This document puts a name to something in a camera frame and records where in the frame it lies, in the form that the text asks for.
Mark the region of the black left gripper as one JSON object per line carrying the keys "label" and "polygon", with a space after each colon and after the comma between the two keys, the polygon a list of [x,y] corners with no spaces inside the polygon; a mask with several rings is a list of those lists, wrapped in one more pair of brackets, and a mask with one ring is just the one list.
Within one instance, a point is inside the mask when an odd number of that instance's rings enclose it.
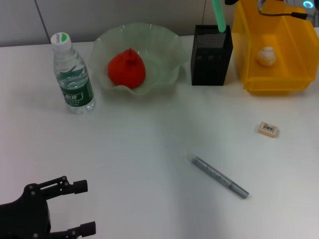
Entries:
{"label": "black left gripper", "polygon": [[51,224],[46,200],[88,191],[86,180],[70,183],[62,176],[41,184],[25,186],[15,201],[0,206],[2,239],[77,239],[96,234],[96,223],[89,222],[66,231],[50,233]]}

